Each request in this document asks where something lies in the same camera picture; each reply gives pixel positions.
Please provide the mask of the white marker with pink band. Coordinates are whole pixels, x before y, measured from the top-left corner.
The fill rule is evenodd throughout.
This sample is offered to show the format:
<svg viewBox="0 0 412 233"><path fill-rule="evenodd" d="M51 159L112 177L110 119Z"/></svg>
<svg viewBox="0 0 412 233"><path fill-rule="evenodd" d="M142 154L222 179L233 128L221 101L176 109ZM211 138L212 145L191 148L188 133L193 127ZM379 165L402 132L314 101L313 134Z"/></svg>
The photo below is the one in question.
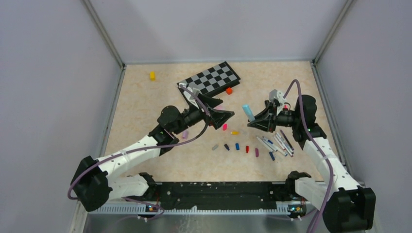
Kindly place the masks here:
<svg viewBox="0 0 412 233"><path fill-rule="evenodd" d="M284 140L284 139L280 139L280 141L282 142L283 146L285 147L286 151L288 152L288 154L293 157L293 150L290 148L289 144Z"/></svg>

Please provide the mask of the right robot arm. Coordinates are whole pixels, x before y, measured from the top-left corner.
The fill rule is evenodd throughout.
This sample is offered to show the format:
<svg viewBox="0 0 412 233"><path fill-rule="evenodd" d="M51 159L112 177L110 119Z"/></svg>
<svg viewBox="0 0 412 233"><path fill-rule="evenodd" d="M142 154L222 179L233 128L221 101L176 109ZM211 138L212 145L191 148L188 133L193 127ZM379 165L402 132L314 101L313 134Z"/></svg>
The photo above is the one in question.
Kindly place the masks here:
<svg viewBox="0 0 412 233"><path fill-rule="evenodd" d="M346 170L330 148L323 129L316 121L316 99L298 97L295 109L284 107L283 97L265 101L265 109L253 115L247 104L242 106L248 127L273 133L277 126L290 127L294 140L316 165L326 187L320 186L304 172L291 172L286 179L285 194L291 200L308 200L318 211L331 233L369 230L373 226L376 195L363 188Z"/></svg>

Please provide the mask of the light blue eraser block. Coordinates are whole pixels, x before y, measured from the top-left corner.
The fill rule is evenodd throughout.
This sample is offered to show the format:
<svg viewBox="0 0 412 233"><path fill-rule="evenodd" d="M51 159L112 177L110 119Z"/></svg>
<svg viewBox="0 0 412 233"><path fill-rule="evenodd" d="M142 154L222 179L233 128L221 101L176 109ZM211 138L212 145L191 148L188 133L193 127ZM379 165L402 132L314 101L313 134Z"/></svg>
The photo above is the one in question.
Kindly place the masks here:
<svg viewBox="0 0 412 233"><path fill-rule="evenodd" d="M254 116L254 114L252 113L252 111L251 111L251 109L250 109L250 107L249 107L248 104L244 104L244 105L242 106L242 109L243 109L244 113L246 114L249 122L253 122L253 121L256 120L256 119L255 119L255 116Z"/></svg>

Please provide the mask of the white marker blue cap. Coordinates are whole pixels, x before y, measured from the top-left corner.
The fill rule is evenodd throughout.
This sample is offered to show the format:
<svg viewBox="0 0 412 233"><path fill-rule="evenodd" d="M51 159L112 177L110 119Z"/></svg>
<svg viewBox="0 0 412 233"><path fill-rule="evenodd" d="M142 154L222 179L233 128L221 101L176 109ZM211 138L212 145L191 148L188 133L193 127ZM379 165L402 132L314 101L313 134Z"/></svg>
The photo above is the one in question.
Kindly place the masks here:
<svg viewBox="0 0 412 233"><path fill-rule="evenodd" d="M263 142L266 143L272 150L274 150L275 152L279 152L282 156L287 156L288 154L286 153L285 150L281 149L280 147L278 147L274 142L272 142L270 139L266 138L266 137L262 137Z"/></svg>

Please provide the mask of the purple whiteboard marker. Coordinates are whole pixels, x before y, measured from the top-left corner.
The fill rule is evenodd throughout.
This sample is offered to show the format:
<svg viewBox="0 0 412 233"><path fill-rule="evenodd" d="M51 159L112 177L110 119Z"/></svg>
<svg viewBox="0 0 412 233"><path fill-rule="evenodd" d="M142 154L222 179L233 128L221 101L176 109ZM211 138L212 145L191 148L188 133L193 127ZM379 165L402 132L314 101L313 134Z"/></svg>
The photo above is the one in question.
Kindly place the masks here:
<svg viewBox="0 0 412 233"><path fill-rule="evenodd" d="M288 144L286 143L286 141L285 141L284 138L282 137L282 135L281 135L280 133L278 133L278 132L276 132L276 135L280 138L280 140L282 141L282 143L285 145L285 148L287 148L290 152L292 152L291 149L289 148Z"/></svg>

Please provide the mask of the purple gel pen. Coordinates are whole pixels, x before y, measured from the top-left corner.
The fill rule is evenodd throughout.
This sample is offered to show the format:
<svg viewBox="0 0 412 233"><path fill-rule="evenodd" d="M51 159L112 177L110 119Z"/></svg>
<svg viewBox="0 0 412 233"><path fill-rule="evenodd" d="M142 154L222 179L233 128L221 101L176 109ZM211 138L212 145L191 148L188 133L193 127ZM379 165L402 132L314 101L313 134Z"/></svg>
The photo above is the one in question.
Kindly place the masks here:
<svg viewBox="0 0 412 233"><path fill-rule="evenodd" d="M282 135L282 137L284 138L284 140L286 141L286 143L288 144L289 148L291 149L291 151L294 151L293 146L291 145L290 141L288 140L288 138L286 137L286 135L284 134L284 132L282 130L280 130L280 133Z"/></svg>

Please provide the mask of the pale pink eraser cap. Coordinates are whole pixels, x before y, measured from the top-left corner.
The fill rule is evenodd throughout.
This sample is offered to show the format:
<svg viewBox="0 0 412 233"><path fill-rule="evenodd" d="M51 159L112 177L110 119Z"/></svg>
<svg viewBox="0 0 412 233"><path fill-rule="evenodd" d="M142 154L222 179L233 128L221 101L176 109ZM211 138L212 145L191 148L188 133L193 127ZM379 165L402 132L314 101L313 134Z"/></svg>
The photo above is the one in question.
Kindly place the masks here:
<svg viewBox="0 0 412 233"><path fill-rule="evenodd" d="M188 135L189 135L188 130L185 130L185 131L182 132L182 138L183 138L183 139L187 139L187 138L188 138Z"/></svg>

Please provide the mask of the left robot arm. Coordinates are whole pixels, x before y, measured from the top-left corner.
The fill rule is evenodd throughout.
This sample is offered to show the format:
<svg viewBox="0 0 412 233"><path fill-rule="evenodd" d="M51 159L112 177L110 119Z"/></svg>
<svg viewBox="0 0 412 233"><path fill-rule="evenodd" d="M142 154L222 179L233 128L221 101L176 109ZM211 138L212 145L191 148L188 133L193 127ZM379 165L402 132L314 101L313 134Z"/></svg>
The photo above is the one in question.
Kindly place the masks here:
<svg viewBox="0 0 412 233"><path fill-rule="evenodd" d="M97 159L83 158L71 180L68 198L78 200L87 212L92 212L109 200L129 196L138 196L151 200L156 193L155 182L147 173L132 177L121 177L131 168L149 159L157 158L181 146L177 134L203 121L201 132L194 139L202 136L209 126L219 129L231 117L233 111L217 110L215 107L223 101L199 94L188 102L188 108L180 112L173 105L161 110L158 125L139 141L108 156Z"/></svg>

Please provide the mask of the white marker grey cap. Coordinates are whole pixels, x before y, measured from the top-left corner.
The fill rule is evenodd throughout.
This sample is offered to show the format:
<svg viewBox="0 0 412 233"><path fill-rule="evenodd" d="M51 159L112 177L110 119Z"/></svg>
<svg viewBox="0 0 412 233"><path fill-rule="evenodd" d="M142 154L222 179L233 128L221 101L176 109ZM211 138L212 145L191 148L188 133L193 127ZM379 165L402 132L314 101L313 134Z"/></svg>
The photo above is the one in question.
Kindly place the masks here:
<svg viewBox="0 0 412 233"><path fill-rule="evenodd" d="M261 137L256 136L256 139L269 151L269 152L275 152L275 149L273 149L265 140L263 140Z"/></svg>

